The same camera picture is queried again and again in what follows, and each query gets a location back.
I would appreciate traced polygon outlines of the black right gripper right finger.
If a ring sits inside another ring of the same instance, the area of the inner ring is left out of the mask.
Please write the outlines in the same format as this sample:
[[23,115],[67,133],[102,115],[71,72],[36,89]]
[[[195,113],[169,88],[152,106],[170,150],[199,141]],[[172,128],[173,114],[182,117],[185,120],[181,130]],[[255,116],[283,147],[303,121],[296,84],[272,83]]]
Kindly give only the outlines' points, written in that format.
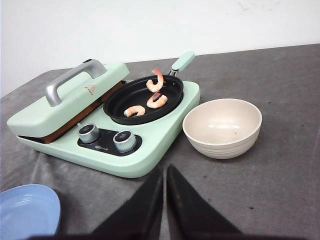
[[170,164],[166,173],[167,200],[184,240],[317,240],[319,190],[269,169]]

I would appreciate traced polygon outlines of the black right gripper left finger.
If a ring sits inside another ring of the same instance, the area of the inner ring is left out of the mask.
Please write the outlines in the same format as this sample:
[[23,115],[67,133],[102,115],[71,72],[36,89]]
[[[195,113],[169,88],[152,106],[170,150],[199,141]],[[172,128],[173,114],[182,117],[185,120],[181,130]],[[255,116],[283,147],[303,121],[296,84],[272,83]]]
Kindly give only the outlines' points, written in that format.
[[40,235],[31,240],[158,240],[163,211],[163,171],[153,170],[118,210],[90,234]]

